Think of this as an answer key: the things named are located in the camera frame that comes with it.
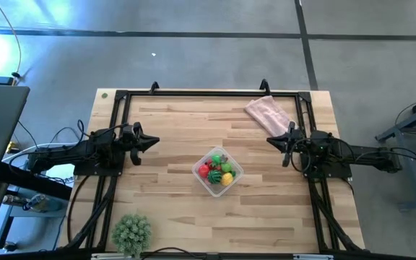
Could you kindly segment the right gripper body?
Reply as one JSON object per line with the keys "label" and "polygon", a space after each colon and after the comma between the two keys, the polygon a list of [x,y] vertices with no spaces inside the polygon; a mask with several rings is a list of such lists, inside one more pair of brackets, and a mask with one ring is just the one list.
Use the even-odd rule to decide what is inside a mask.
{"label": "right gripper body", "polygon": [[311,165],[311,152],[309,148],[309,139],[303,136],[300,129],[295,128],[295,123],[291,121],[288,130],[285,133],[285,150],[282,166],[287,167],[292,162],[292,154],[299,152],[304,154],[306,167]]}

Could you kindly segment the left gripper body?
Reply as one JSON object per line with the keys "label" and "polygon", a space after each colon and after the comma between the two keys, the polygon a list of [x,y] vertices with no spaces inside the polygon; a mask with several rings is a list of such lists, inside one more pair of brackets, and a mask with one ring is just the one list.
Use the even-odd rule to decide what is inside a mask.
{"label": "left gripper body", "polygon": [[142,159],[139,157],[139,151],[141,148],[140,134],[142,132],[142,126],[140,122],[135,122],[132,126],[128,125],[123,127],[121,141],[123,143],[123,149],[130,152],[129,156],[131,162],[134,165],[141,165]]}

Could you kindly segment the striped green watermelon toy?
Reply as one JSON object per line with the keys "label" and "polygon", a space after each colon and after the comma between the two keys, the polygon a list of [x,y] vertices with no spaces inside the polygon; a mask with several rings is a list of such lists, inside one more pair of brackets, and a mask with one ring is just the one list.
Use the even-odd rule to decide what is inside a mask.
{"label": "striped green watermelon toy", "polygon": [[221,170],[211,170],[207,176],[207,180],[211,184],[219,184],[222,180],[222,171]]}

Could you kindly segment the clear plastic container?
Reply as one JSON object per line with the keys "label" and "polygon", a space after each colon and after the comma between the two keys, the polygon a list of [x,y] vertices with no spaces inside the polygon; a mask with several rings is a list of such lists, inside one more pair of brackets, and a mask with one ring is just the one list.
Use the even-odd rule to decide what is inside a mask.
{"label": "clear plastic container", "polygon": [[[231,171],[236,172],[235,180],[229,186],[223,186],[221,183],[219,184],[211,184],[207,178],[201,178],[198,174],[198,168],[206,164],[209,160],[212,160],[213,155],[226,155],[228,157],[227,163],[230,163],[232,166]],[[211,149],[205,156],[203,156],[200,160],[198,160],[191,169],[192,173],[194,174],[195,178],[205,187],[205,189],[213,196],[213,197],[220,197],[222,196],[229,188],[231,188],[237,181],[239,181],[243,174],[244,170],[242,167],[235,161],[235,159],[222,147],[215,147]]]}

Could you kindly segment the pale pink folded towel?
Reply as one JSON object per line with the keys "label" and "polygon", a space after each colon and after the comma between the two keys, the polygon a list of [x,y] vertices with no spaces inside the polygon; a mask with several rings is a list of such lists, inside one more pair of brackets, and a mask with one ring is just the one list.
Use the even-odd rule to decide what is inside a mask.
{"label": "pale pink folded towel", "polygon": [[278,137],[288,131],[293,122],[289,114],[271,95],[251,100],[244,111],[262,126],[271,137]]}

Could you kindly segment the white paper label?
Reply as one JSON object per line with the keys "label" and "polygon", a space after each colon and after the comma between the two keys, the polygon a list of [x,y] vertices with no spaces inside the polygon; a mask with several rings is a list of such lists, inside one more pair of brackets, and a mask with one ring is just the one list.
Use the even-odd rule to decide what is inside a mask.
{"label": "white paper label", "polygon": [[56,165],[45,172],[45,176],[61,184],[70,184],[75,181],[74,166],[72,164]]}

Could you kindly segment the artificial green potted plant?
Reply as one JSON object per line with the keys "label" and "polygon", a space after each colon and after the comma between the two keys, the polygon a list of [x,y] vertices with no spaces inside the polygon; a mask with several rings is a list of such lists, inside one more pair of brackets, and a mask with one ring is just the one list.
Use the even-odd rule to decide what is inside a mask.
{"label": "artificial green potted plant", "polygon": [[152,228],[146,216],[125,214],[112,230],[112,243],[117,252],[140,257],[150,247]]}

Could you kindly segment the black desk stand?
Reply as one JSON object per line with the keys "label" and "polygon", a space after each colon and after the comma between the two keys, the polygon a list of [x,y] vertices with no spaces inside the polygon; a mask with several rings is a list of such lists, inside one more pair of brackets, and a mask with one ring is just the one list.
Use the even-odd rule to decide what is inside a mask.
{"label": "black desk stand", "polygon": [[63,200],[69,200],[72,192],[72,188],[67,185],[48,178],[36,177],[29,171],[12,167],[5,162],[0,163],[0,183],[37,191]]}

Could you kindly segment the grey hand tool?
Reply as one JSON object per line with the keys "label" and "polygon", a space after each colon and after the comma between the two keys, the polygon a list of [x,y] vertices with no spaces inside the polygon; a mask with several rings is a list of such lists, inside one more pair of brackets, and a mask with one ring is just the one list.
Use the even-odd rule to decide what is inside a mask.
{"label": "grey hand tool", "polygon": [[24,211],[39,213],[55,212],[63,208],[61,202],[50,199],[44,194],[36,194],[31,199],[9,194],[3,197],[2,203],[13,207],[19,207]]}

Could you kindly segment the black metal table frame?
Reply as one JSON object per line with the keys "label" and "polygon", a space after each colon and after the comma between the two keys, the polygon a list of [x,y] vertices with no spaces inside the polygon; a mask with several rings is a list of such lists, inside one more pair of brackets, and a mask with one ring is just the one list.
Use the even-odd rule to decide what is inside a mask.
{"label": "black metal table frame", "polygon": [[[140,122],[159,142],[126,160],[118,177],[110,223],[124,215],[147,217],[150,248],[209,254],[315,254],[318,252],[308,182],[244,110],[261,90],[135,89],[120,102],[118,119]],[[224,148],[243,176],[214,197],[192,167]]]}

